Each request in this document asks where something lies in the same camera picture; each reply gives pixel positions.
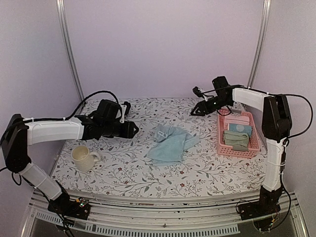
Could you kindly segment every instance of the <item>folded green cloth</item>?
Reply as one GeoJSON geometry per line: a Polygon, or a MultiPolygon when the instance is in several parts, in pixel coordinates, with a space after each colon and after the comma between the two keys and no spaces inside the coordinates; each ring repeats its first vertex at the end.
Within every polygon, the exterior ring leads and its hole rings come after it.
{"type": "Polygon", "coordinates": [[[233,150],[248,151],[249,136],[245,132],[224,131],[225,145],[233,146],[233,150]]]}

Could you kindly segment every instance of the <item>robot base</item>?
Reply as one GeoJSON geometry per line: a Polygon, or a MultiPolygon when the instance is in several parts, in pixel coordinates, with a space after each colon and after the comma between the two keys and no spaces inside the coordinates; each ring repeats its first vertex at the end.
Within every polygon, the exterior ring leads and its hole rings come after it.
{"type": "Polygon", "coordinates": [[[238,206],[238,212],[240,213],[240,217],[242,220],[266,216],[277,213],[279,211],[281,211],[279,204],[275,204],[268,208],[262,209],[259,201],[256,201],[254,203],[245,203],[238,206]]]}
{"type": "Polygon", "coordinates": [[[69,210],[67,210],[66,213],[59,211],[56,208],[53,208],[51,204],[48,205],[47,210],[61,215],[69,216],[69,217],[74,217],[77,219],[82,219],[82,220],[87,220],[88,216],[90,214],[90,209],[91,206],[89,204],[86,204],[85,206],[80,206],[79,202],[76,201],[69,201],[69,210]]]}

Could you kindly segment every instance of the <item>lavender wall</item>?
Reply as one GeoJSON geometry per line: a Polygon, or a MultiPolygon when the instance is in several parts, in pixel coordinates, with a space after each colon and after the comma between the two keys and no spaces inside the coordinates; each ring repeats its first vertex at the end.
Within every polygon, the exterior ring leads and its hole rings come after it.
{"type": "MultiPolygon", "coordinates": [[[[55,1],[0,1],[0,132],[11,116],[67,116],[78,103],[55,1]]],[[[29,155],[49,171],[62,143],[37,144],[29,155]]],[[[0,157],[0,168],[4,167],[0,157]]],[[[0,236],[21,235],[32,189],[0,174],[0,236]]]]}
{"type": "MultiPolygon", "coordinates": [[[[316,107],[316,1],[273,1],[254,87],[271,93],[306,96],[316,107]]],[[[289,99],[291,134],[305,129],[310,111],[302,99],[289,99]]],[[[256,112],[257,124],[261,114],[256,112]]],[[[316,123],[287,148],[285,185],[294,190],[310,236],[316,236],[316,123]]]]}
{"type": "Polygon", "coordinates": [[[246,84],[263,1],[77,0],[65,9],[84,92],[192,97],[225,75],[246,84]]]}

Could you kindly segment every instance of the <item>cloth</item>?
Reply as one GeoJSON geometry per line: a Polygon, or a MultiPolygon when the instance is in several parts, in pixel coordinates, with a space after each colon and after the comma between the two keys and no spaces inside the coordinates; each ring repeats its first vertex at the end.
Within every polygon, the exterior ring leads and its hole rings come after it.
{"type": "Polygon", "coordinates": [[[244,132],[224,131],[224,142],[226,145],[233,146],[233,150],[248,151],[249,136],[244,132]]]}
{"type": "Polygon", "coordinates": [[[248,116],[236,116],[236,115],[227,115],[224,117],[224,129],[228,129],[229,123],[241,124],[241,125],[250,125],[250,118],[248,116]]]}
{"type": "Polygon", "coordinates": [[[245,132],[251,137],[252,127],[250,125],[241,125],[235,123],[228,124],[228,130],[232,132],[245,132]]]}
{"type": "Polygon", "coordinates": [[[155,165],[178,164],[182,161],[183,151],[199,143],[198,136],[192,136],[179,127],[161,124],[156,129],[155,139],[158,143],[147,153],[155,165]]]}

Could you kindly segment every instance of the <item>plastic basket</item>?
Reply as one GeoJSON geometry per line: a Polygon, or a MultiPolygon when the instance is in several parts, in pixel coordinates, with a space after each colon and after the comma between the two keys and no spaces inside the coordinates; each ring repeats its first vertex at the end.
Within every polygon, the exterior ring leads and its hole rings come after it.
{"type": "MultiPolygon", "coordinates": [[[[222,115],[229,113],[228,110],[221,109],[219,111],[222,115]]],[[[225,145],[224,143],[224,116],[218,115],[217,122],[217,154],[232,157],[253,158],[260,151],[258,142],[258,133],[253,121],[252,114],[250,112],[241,112],[241,115],[248,116],[250,118],[250,125],[252,126],[252,134],[249,139],[248,151],[234,151],[232,146],[225,145]]]]}

